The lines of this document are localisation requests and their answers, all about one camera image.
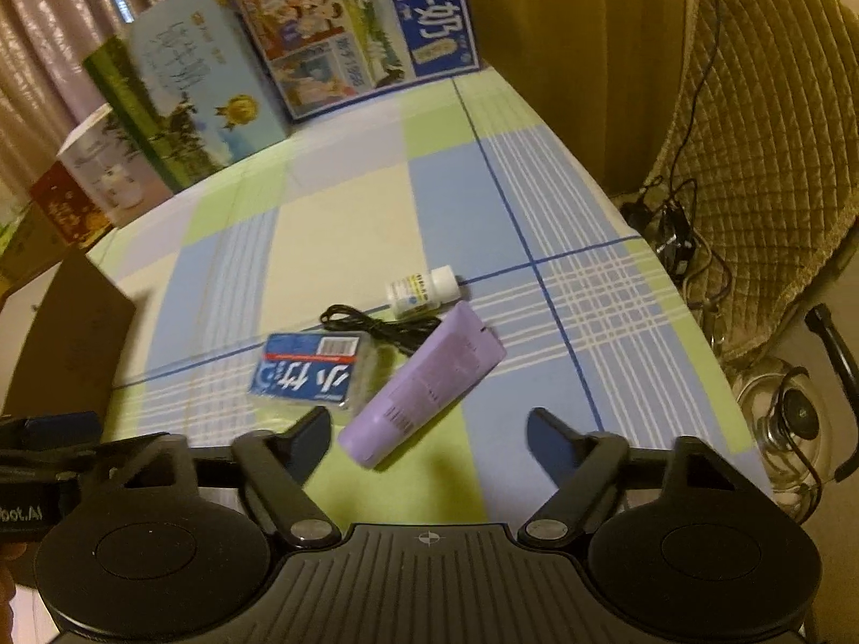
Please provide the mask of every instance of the electric kettle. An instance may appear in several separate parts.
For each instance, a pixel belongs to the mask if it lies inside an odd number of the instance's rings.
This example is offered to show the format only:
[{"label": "electric kettle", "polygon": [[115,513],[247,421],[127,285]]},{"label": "electric kettle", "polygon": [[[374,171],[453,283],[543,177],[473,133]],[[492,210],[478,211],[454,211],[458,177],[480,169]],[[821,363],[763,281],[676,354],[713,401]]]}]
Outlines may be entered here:
[{"label": "electric kettle", "polygon": [[[806,327],[823,341],[829,361],[859,428],[859,368],[826,305],[815,305]],[[762,358],[731,383],[757,443],[779,507],[799,523],[814,513],[828,481],[843,481],[859,468],[859,441],[834,471],[832,428],[809,372],[781,358]]]}]

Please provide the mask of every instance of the quilted fabric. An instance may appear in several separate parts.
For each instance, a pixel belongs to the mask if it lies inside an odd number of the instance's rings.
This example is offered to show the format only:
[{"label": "quilted fabric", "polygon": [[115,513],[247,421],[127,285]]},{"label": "quilted fabric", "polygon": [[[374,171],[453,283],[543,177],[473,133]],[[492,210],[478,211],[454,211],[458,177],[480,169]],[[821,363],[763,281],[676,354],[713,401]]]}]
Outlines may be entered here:
[{"label": "quilted fabric", "polygon": [[[716,64],[674,186],[697,178],[696,228],[733,271],[723,301],[735,361],[764,344],[854,224],[859,207],[859,18],[837,0],[720,0]],[[674,120],[651,176],[666,174],[713,45],[698,0]],[[690,208],[691,192],[681,200]],[[714,266],[690,299],[720,288]]]}]

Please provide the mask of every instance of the plaid tablecloth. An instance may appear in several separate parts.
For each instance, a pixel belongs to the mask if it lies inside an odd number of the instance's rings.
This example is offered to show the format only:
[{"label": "plaid tablecloth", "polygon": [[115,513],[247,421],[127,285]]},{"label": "plaid tablecloth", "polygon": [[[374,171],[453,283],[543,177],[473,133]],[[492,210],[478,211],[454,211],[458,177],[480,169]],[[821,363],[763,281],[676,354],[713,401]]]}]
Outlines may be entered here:
[{"label": "plaid tablecloth", "polygon": [[93,260],[137,303],[109,433],[221,445],[259,427],[261,341],[451,264],[508,357],[385,471],[334,447],[308,492],[354,521],[506,521],[552,493],[525,419],[643,447],[705,438],[764,487],[746,426],[659,262],[487,70],[353,106],[173,198]]}]

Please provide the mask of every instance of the lavender squeeze tube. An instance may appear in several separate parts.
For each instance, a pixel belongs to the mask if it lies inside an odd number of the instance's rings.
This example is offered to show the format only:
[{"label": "lavender squeeze tube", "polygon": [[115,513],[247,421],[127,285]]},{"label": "lavender squeeze tube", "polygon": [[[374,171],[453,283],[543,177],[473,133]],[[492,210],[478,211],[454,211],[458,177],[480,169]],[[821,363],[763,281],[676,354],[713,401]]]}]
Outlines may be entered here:
[{"label": "lavender squeeze tube", "polygon": [[351,423],[338,443],[372,469],[504,360],[501,341],[460,302]]}]

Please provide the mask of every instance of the blue label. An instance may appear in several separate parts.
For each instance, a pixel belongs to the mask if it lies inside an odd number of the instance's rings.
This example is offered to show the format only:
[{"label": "blue label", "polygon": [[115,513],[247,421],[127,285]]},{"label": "blue label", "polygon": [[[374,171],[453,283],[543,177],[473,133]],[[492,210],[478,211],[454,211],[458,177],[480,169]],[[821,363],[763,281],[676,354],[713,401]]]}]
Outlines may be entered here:
[{"label": "blue label", "polygon": [[394,0],[394,5],[418,78],[477,62],[465,0]]},{"label": "blue label", "polygon": [[359,337],[272,334],[253,374],[250,392],[301,402],[345,402]]}]

